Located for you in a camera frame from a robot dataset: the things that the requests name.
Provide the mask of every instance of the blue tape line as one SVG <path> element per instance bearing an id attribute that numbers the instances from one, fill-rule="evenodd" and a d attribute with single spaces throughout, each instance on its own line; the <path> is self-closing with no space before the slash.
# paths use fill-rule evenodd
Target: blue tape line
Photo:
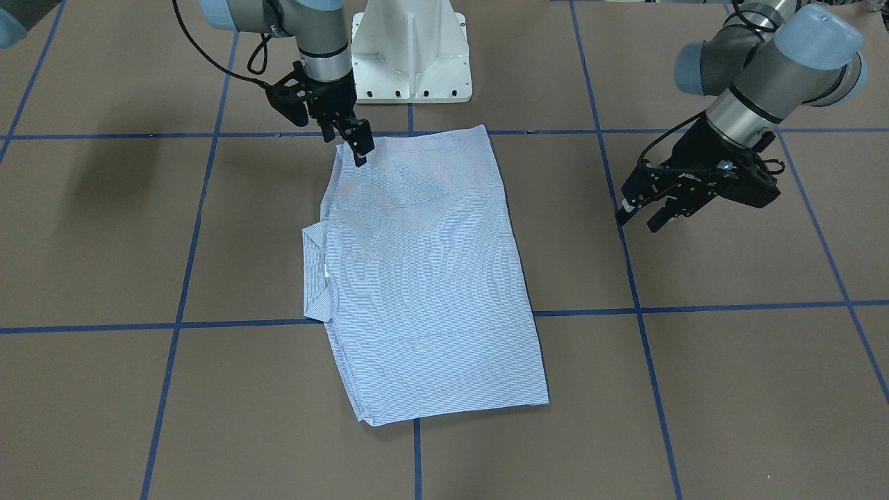
<path id="1" fill-rule="evenodd" d="M 587 56 L 583 50 L 583 41 L 581 39 L 581 29 L 577 22 L 577 12 L 574 9 L 574 1 L 570 0 L 568 2 L 568 6 L 571 10 L 571 21 L 574 25 L 574 36 L 577 39 L 577 49 L 581 57 L 581 66 L 583 68 L 583 77 L 586 80 L 587 84 L 587 95 L 589 97 L 589 108 L 593 114 L 593 123 L 596 126 L 596 137 L 598 138 L 599 150 L 602 153 L 602 166 L 605 170 L 605 180 L 608 183 L 608 194 L 611 196 L 613 208 L 616 211 L 618 202 L 617 196 L 615 196 L 614 184 L 612 182 L 611 175 L 611 167 L 608 163 L 608 154 L 605 151 L 605 138 L 602 135 L 602 126 L 599 121 L 598 109 L 596 106 L 596 96 L 593 94 L 593 84 L 589 77 L 589 69 L 587 68 Z M 657 375 L 654 371 L 654 361 L 652 359 L 651 348 L 648 344 L 648 334 L 645 331 L 645 319 L 642 314 L 642 307 L 639 302 L 639 293 L 636 289 L 636 280 L 633 277 L 633 264 L 629 257 L 629 247 L 627 246 L 627 239 L 623 233 L 623 228 L 615 222 L 617 226 L 618 236 L 621 239 L 621 246 L 623 247 L 623 255 L 624 260 L 627 264 L 627 278 L 629 280 L 629 290 L 633 295 L 633 308 L 636 313 L 636 321 L 639 326 L 639 336 L 642 340 L 642 347 L 645 350 L 645 364 L 648 366 L 648 377 L 651 381 L 652 392 L 654 396 L 654 405 L 657 408 L 658 413 L 658 421 L 661 424 L 661 436 L 664 441 L 664 449 L 667 452 L 667 462 L 669 465 L 670 477 L 673 480 L 673 490 L 676 494 L 677 500 L 682 500 L 682 487 L 679 484 L 679 474 L 676 468 L 676 460 L 673 457 L 673 445 L 670 441 L 669 437 L 669 428 L 667 426 L 667 417 L 664 414 L 663 404 L 661 402 L 661 388 L 658 385 Z"/>
<path id="2" fill-rule="evenodd" d="M 413 498 L 423 500 L 423 461 L 421 459 L 420 419 L 413 419 Z"/>
<path id="3" fill-rule="evenodd" d="M 220 132 L 220 137 L 321 137 L 320 132 Z"/>
<path id="4" fill-rule="evenodd" d="M 553 318 L 562 316 L 613 316 L 618 314 L 636 314 L 633 308 L 619 309 L 576 309 L 576 310 L 536 310 L 535 318 Z"/>
<path id="5" fill-rule="evenodd" d="M 28 102 L 28 97 L 30 97 L 31 95 L 31 90 L 34 89 L 34 82 L 37 80 L 37 75 L 40 73 L 40 68 L 42 68 L 44 65 L 46 54 L 50 50 L 52 40 L 55 38 L 56 28 L 59 27 L 61 14 L 64 11 L 65 2 L 61 2 L 59 4 L 59 9 L 56 11 L 55 19 L 52 20 L 52 28 L 50 28 L 50 34 L 46 37 L 44 49 L 40 52 L 40 57 L 37 59 L 37 64 L 34 66 L 34 71 L 31 72 L 31 78 L 28 80 L 28 86 L 25 87 L 25 93 L 22 94 L 21 101 L 19 101 L 19 108 L 15 110 L 15 117 L 12 118 L 12 123 L 9 125 L 9 132 L 6 134 L 6 137 L 3 141 L 3 146 L 0 147 L 0 163 L 3 163 L 3 159 L 6 156 L 6 150 L 9 149 L 9 144 L 12 141 L 12 135 L 15 133 L 15 127 L 19 125 L 19 120 L 21 120 L 21 113 L 25 110 L 25 104 Z"/>
<path id="6" fill-rule="evenodd" d="M 237 52 L 238 34 L 232 36 L 231 49 L 228 55 L 228 69 L 231 70 L 235 64 L 235 54 Z M 191 247 L 188 250 L 188 262 L 185 265 L 185 277 L 182 279 L 182 295 L 179 301 L 179 308 L 176 311 L 176 323 L 182 321 L 185 314 L 185 302 L 188 299 L 188 284 L 191 281 L 191 271 L 195 263 L 195 253 L 197 251 L 197 237 L 201 230 L 201 214 L 204 210 L 204 200 L 207 197 L 207 185 L 210 182 L 210 174 L 212 173 L 213 160 L 216 158 L 216 145 L 219 143 L 219 133 L 222 128 L 222 115 L 225 111 L 225 100 L 228 95 L 228 81 L 230 76 L 226 75 L 222 82 L 222 95 L 220 96 L 219 110 L 216 114 L 216 126 L 213 128 L 213 140 L 210 144 L 210 154 L 207 157 L 207 167 L 204 169 L 204 184 L 201 187 L 201 198 L 197 204 L 197 215 L 195 216 L 195 228 L 191 235 Z M 155 458 L 157 456 L 157 444 L 160 441 L 161 427 L 164 425 L 164 411 L 166 410 L 167 394 L 170 390 L 170 380 L 172 378 L 173 364 L 176 361 L 176 348 L 179 345 L 180 328 L 176 328 L 172 332 L 170 339 L 170 352 L 167 355 L 166 371 L 164 372 L 164 384 L 161 386 L 161 398 L 157 405 L 157 417 L 155 419 L 155 429 L 151 435 L 151 447 L 148 450 L 148 463 L 145 466 L 145 479 L 142 481 L 141 500 L 148 500 L 148 491 L 151 487 L 151 476 L 155 468 Z"/>
<path id="7" fill-rule="evenodd" d="M 77 332 L 122 332 L 126 330 L 171 330 L 175 323 L 136 323 L 131 325 L 60 325 L 52 327 L 0 327 L 0 335 L 65 334 Z"/>
<path id="8" fill-rule="evenodd" d="M 821 231 L 821 225 L 818 223 L 818 218 L 815 217 L 815 211 L 812 208 L 812 204 L 809 203 L 809 197 L 805 194 L 803 181 L 802 179 L 800 179 L 799 172 L 797 172 L 797 166 L 794 164 L 793 158 L 790 155 L 790 149 L 788 149 L 787 143 L 784 141 L 784 136 L 781 131 L 777 132 L 777 136 L 778 140 L 781 142 L 781 148 L 784 150 L 784 156 L 787 157 L 787 164 L 790 167 L 790 171 L 793 173 L 793 179 L 797 182 L 799 193 L 803 197 L 805 209 L 809 213 L 809 218 L 812 219 L 812 225 L 815 227 L 815 232 L 818 233 L 818 239 L 821 241 L 821 247 L 824 249 L 824 254 L 828 257 L 830 269 L 833 270 L 834 278 L 837 280 L 837 285 L 839 286 L 839 291 L 843 295 L 843 300 L 849 310 L 849 315 L 852 317 L 852 322 L 855 324 L 855 330 L 858 332 L 858 336 L 861 339 L 861 345 L 864 346 L 864 351 L 868 354 L 870 366 L 874 370 L 874 375 L 877 376 L 877 381 L 880 384 L 880 389 L 883 390 L 883 397 L 885 398 L 886 403 L 889 403 L 889 387 L 886 386 L 886 380 L 884 379 L 883 372 L 880 370 L 880 366 L 877 363 L 877 358 L 874 356 L 873 350 L 870 349 L 870 342 L 868 342 L 868 337 L 864 334 L 864 328 L 861 327 L 861 322 L 858 320 L 858 314 L 855 312 L 853 302 L 849 298 L 849 293 L 845 288 L 845 283 L 843 283 L 843 277 L 841 277 L 839 274 L 837 262 L 834 261 L 833 254 L 830 252 L 830 247 L 828 246 L 827 239 L 824 237 L 824 232 Z"/>
<path id="9" fill-rule="evenodd" d="M 645 314 L 663 314 L 676 312 L 718 312 L 721 310 L 787 310 L 787 309 L 827 309 L 845 307 L 845 302 L 786 302 L 786 303 L 755 303 L 726 305 L 689 305 L 669 307 L 644 307 Z"/>
<path id="10" fill-rule="evenodd" d="M 584 135 L 596 133 L 594 129 L 548 130 L 489 130 L 488 135 Z"/>
<path id="11" fill-rule="evenodd" d="M 413 103 L 407 103 L 407 132 L 413 133 Z"/>
<path id="12" fill-rule="evenodd" d="M 874 305 L 889 305 L 889 301 L 852 301 L 852 305 L 855 307 L 869 307 Z"/>
<path id="13" fill-rule="evenodd" d="M 889 133 L 889 128 L 783 128 L 784 133 Z M 591 135 L 594 133 L 665 133 L 666 128 L 605 128 L 596 129 L 548 129 L 548 130 L 489 130 L 488 135 Z M 685 133 L 688 129 L 679 129 L 679 133 Z M 429 135 L 442 133 L 441 130 L 404 131 L 386 130 L 377 131 L 379 136 L 407 137 L 414 135 Z M 85 140 L 85 139 L 195 139 L 210 138 L 210 132 L 171 132 L 171 133 L 47 133 L 47 134 L 14 134 L 0 135 L 0 141 L 57 141 L 57 140 Z M 320 132 L 220 132 L 219 137 L 321 137 Z"/>
<path id="14" fill-rule="evenodd" d="M 297 319 L 241 319 L 234 321 L 183 321 L 180 328 L 239 328 L 239 327 L 288 327 L 295 325 L 321 325 L 321 321 L 308 318 Z"/>
<path id="15" fill-rule="evenodd" d="M 668 128 L 606 128 L 601 133 L 665 133 Z M 677 133 L 686 133 L 687 128 L 680 128 Z"/>
<path id="16" fill-rule="evenodd" d="M 85 139 L 192 139 L 213 137 L 212 133 L 48 133 L 13 135 L 14 141 L 71 141 Z"/>
<path id="17" fill-rule="evenodd" d="M 846 307 L 846 302 L 777 302 L 754 304 L 723 304 L 723 305 L 687 305 L 666 307 L 643 307 L 643 314 L 672 314 L 678 312 L 719 312 L 728 310 L 792 310 L 792 309 L 828 309 Z M 852 301 L 854 307 L 889 306 L 889 300 L 876 299 L 868 301 Z M 635 308 L 615 309 L 569 309 L 569 310 L 536 310 L 535 318 L 553 318 L 566 316 L 617 316 L 635 314 Z M 48 327 L 0 327 L 0 335 L 26 334 L 58 334 L 77 332 L 123 332 L 127 330 L 189 330 L 196 328 L 239 328 L 239 327 L 280 327 L 299 325 L 321 325 L 320 321 L 308 318 L 288 319 L 236 319 L 222 321 L 182 321 L 180 323 L 122 323 L 110 325 L 58 325 Z"/>

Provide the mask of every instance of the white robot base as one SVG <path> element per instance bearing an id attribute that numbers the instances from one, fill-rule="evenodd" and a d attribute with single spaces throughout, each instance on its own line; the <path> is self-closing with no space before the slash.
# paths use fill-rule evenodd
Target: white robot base
<path id="1" fill-rule="evenodd" d="M 370 0 L 352 19 L 359 104 L 466 102 L 466 18 L 449 0 Z"/>

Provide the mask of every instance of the robotic arm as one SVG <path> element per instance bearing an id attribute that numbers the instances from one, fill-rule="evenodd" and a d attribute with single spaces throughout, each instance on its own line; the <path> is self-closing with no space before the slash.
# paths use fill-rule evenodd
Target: robotic arm
<path id="1" fill-rule="evenodd" d="M 297 126 L 313 117 L 325 142 L 340 133 L 363 165 L 373 150 L 371 126 L 355 116 L 357 100 L 343 0 L 200 0 L 211 26 L 296 38 L 293 71 L 265 88 L 272 108 Z"/>
<path id="2" fill-rule="evenodd" d="M 667 201 L 648 221 L 658 231 L 680 215 L 690 217 L 716 196 L 762 208 L 781 192 L 759 153 L 773 129 L 800 104 L 829 106 L 855 95 L 867 78 L 858 49 L 862 35 L 818 5 L 799 12 L 788 0 L 735 5 L 709 42 L 687 45 L 676 81 L 688 93 L 718 95 L 705 111 L 648 146 L 621 187 L 615 217 L 626 224 L 637 209 Z M 654 165 L 645 154 L 691 122 L 671 156 Z"/>

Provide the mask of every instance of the brown floor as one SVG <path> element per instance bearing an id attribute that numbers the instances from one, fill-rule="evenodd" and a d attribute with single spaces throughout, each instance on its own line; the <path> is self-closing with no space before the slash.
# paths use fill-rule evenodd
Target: brown floor
<path id="1" fill-rule="evenodd" d="M 232 35 L 182 3 L 225 63 Z M 724 7 L 453 4 L 472 101 L 357 113 L 492 131 L 552 403 L 356 422 L 301 317 L 333 147 L 226 84 L 169 3 L 69 1 L 0 52 L 0 498 L 889 498 L 879 16 L 839 10 L 870 81 L 787 120 L 775 203 L 653 235 L 653 210 L 619 233 L 610 189 L 712 101 L 672 65 Z M 275 43 L 269 78 L 293 55 Z"/>

